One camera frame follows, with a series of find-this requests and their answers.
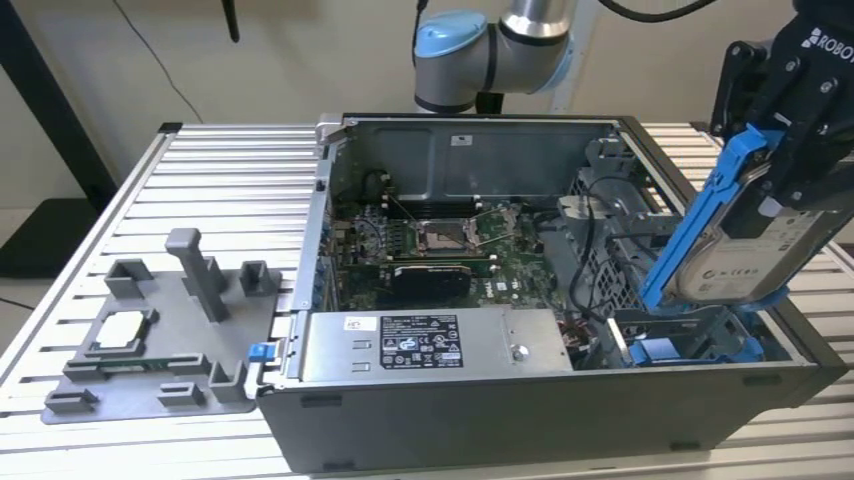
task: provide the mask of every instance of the warning label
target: warning label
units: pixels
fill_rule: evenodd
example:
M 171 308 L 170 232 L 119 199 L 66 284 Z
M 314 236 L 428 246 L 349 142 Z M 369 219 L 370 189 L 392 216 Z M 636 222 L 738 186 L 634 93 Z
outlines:
M 381 317 L 381 365 L 397 368 L 464 366 L 457 315 Z

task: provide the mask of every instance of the blue latch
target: blue latch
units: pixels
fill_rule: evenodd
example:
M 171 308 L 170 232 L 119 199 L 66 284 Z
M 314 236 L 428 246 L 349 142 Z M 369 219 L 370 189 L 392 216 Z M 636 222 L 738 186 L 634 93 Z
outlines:
M 277 359 L 277 346 L 271 343 L 255 343 L 250 347 L 250 362 L 267 363 Z

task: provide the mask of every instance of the blue drive bracket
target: blue drive bracket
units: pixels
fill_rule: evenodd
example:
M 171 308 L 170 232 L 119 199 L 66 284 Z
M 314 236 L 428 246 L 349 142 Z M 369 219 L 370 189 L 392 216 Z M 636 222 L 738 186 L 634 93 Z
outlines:
M 704 190 L 697 195 L 689 212 L 677 227 L 677 230 L 670 237 L 665 251 L 662 252 L 653 270 L 646 277 L 644 287 L 641 289 L 641 296 L 644 303 L 646 304 L 652 313 L 669 312 L 674 313 L 674 308 L 678 310 L 690 308 L 690 304 L 674 305 L 665 307 L 662 305 L 665 300 L 665 288 L 673 278 L 677 270 L 685 262 L 685 258 L 694 246 L 694 242 L 700 238 L 709 225 L 709 222 L 716 216 L 718 209 L 728 205 L 737 197 L 744 185 L 738 182 L 742 174 L 742 170 L 752 154 L 765 148 L 773 149 L 777 147 L 783 138 L 784 132 L 781 131 L 760 131 L 753 125 L 748 125 L 748 129 L 736 135 L 718 156 L 718 163 L 716 165 Z M 785 291 L 775 292 L 769 295 L 769 302 L 777 301 L 785 295 Z M 751 305 L 742 305 L 741 309 L 757 310 L 764 308 L 769 303 L 764 301 L 756 302 Z

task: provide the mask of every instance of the slotted aluminum surface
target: slotted aluminum surface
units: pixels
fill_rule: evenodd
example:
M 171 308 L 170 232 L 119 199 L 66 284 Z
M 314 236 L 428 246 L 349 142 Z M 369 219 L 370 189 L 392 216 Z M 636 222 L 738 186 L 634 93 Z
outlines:
M 688 124 L 650 124 L 646 128 L 700 186 L 718 153 L 713 139 Z M 42 424 L 39 411 L 105 300 L 101 277 L 113 261 L 143 257 L 153 270 L 179 268 L 163 252 L 171 228 L 199 228 L 206 234 L 202 248 L 225 268 L 234 268 L 245 259 L 265 259 L 271 267 L 282 268 L 279 311 L 287 310 L 315 159 L 311 126 L 187 126 L 179 135 L 158 137 L 0 359 L 0 372 L 6 372 L 0 386 L 0 475 L 111 480 L 295 478 L 258 411 L 58 426 Z M 851 258 L 832 245 L 792 282 L 795 303 L 851 365 L 853 272 Z M 274 337 L 285 334 L 289 321 L 281 313 Z M 584 438 L 568 438 L 568 442 L 577 441 Z M 854 478 L 854 374 L 807 406 L 760 415 L 712 452 L 370 478 L 621 477 Z

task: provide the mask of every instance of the black cord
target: black cord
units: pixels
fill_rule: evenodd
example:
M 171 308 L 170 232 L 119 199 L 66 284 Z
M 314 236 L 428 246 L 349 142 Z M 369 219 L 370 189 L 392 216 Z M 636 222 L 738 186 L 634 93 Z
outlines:
M 629 183 L 633 187 L 636 186 L 636 183 L 626 177 L 605 175 L 597 178 L 582 192 L 582 198 L 585 199 L 585 203 L 588 204 L 588 236 L 585 238 L 585 248 L 582 250 L 581 260 L 578 262 L 578 269 L 576 270 L 576 274 L 573 275 L 573 280 L 570 280 L 570 302 L 584 316 L 600 322 L 601 324 L 605 324 L 605 318 L 602 318 L 602 316 L 597 312 L 588 308 L 586 305 L 582 305 L 576 296 L 576 290 L 578 289 L 578 282 L 582 278 L 585 269 L 588 268 L 588 264 L 590 263 L 590 257 L 593 255 L 593 242 L 596 239 L 597 219 L 593 211 L 593 203 L 590 201 L 593 196 L 592 191 L 593 187 L 596 187 L 597 184 L 604 180 L 617 180 Z
M 384 170 L 382 168 L 374 168 L 374 169 L 369 170 L 368 172 L 365 172 L 365 174 L 362 175 L 362 184 L 361 184 L 361 190 L 360 190 L 360 200 L 364 201 L 364 202 L 369 201 L 369 198 L 368 198 L 368 194 L 369 194 L 369 179 L 374 175 L 380 175 L 380 178 L 381 178 L 381 181 L 382 181 L 384 175 L 389 175 L 389 172 L 386 170 Z
M 418 37 L 418 26 L 422 23 L 422 14 L 428 8 L 430 0 L 418 0 L 416 4 L 416 25 L 413 26 L 413 66 L 416 66 L 416 41 Z
M 31 307 L 30 305 L 17 302 L 15 300 L 10 300 L 9 298 L 0 297 L 0 302 L 9 303 L 10 305 L 15 305 L 17 307 L 25 308 L 27 310 L 35 310 L 37 307 Z
M 119 10 L 119 13 L 125 17 L 125 21 L 127 22 L 129 27 L 131 27 L 131 30 L 134 30 L 134 33 L 137 34 L 137 37 L 143 42 L 143 45 L 146 45 L 146 48 L 151 52 L 151 55 L 155 57 L 155 61 L 158 62 L 158 65 L 161 65 L 161 70 L 163 70 L 163 74 L 166 75 L 166 79 L 170 82 L 170 85 L 173 86 L 173 90 L 175 90 L 175 93 L 178 93 L 178 96 L 182 97 L 182 100 L 185 101 L 185 103 L 190 107 L 190 110 L 193 110 L 193 113 L 197 116 L 197 119 L 199 120 L 199 123 L 205 123 L 205 120 L 202 119 L 202 115 L 199 115 L 199 110 L 197 110 L 197 107 L 193 106 L 193 103 L 190 103 L 190 100 L 187 100 L 187 97 L 185 96 L 185 94 L 182 93 L 181 89 L 175 85 L 175 81 L 173 80 L 173 75 L 170 74 L 170 71 L 167 70 L 166 65 L 163 64 L 163 61 L 161 60 L 161 57 L 158 56 L 158 53 L 155 52 L 155 49 L 151 47 L 151 44 L 149 43 L 149 40 L 146 40 L 146 37 L 143 37 L 143 34 L 137 29 L 137 26 L 134 25 L 134 22 L 131 21 L 131 17 L 129 17 L 129 14 L 125 11 L 125 8 L 122 8 L 122 4 L 119 3 L 119 0 L 113 0 L 113 4 L 117 6 L 117 9 Z
M 690 15 L 701 8 L 708 7 L 717 1 L 718 0 L 697 0 L 690 5 L 685 5 L 684 7 L 680 7 L 664 13 L 638 12 L 637 10 L 632 10 L 626 6 L 617 3 L 616 0 L 600 0 L 600 3 L 605 8 L 608 8 L 616 14 L 618 14 L 624 18 L 628 18 L 629 20 L 634 20 L 636 22 L 641 23 L 664 23 L 669 22 L 670 20 L 676 20 L 677 18 L 682 18 L 686 15 Z

